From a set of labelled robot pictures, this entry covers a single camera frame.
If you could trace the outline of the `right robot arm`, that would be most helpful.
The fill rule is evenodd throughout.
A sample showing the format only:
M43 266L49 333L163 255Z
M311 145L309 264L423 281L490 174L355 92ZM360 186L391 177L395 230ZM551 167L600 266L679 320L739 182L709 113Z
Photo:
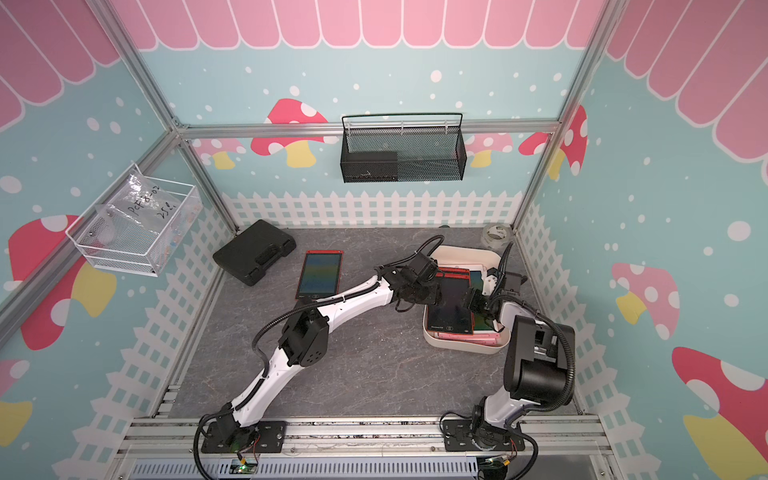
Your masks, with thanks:
M529 413L568 405L574 394L575 331L554 322L519 295L527 281L507 270L509 243L491 271L491 293L472 289L464 300L471 312L501 325L510 334L502 386L474 408L468 436L480 450L497 450L523 441L519 422Z

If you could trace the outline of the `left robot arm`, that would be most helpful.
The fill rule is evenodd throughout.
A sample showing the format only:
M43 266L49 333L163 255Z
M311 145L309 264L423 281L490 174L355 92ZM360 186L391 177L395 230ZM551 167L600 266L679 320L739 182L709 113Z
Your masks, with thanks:
M300 304L262 327L252 340L262 370L240 395L201 417L193 436L193 457L200 459L204 438L227 452L240 452L253 444L256 425L270 404L293 377L326 355L330 335L347 321L393 302L437 304L438 263L432 253L444 240L435 235L408 257L378 266L366 282Z

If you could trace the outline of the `white plastic storage box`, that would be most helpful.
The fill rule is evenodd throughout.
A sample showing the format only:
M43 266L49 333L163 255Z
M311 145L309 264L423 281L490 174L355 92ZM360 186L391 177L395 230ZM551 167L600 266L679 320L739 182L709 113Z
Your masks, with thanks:
M471 270L481 271L483 280L485 280L486 271L497 267L501 260L501 257L498 254L490 250L471 249L455 246L438 247L432 253L432 258L436 260L438 264L437 280L439 282L441 278L464 278L468 279L470 282ZM464 304L467 307L467 294L464 298ZM510 341L511 330L503 326L499 321L492 319L490 315L487 316L494 322L496 330L486 332L497 332L501 334L499 343L495 347L437 339L434 337L435 332L426 330L428 307L429 306L425 308L423 315L423 336L426 342L435 348L491 355L502 351Z

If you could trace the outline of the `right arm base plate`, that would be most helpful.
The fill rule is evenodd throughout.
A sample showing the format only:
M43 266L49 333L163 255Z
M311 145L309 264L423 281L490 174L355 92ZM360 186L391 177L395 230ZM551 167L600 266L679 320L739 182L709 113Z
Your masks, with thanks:
M464 418L447 418L439 423L448 452L521 452L524 440L512 432Z

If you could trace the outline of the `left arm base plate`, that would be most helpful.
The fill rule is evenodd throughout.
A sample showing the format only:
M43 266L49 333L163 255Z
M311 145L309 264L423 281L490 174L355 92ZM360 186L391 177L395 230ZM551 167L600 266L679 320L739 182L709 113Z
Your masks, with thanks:
M221 418L205 427L201 451L204 454L280 453L286 428L285 421L261 421L252 426L238 427L234 421Z

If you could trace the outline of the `red frame writing tablet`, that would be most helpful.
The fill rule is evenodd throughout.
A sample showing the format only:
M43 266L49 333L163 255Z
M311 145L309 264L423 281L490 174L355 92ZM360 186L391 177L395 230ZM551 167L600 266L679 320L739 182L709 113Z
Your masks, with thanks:
M322 299L338 293L343 252L309 250L305 254L296 299Z

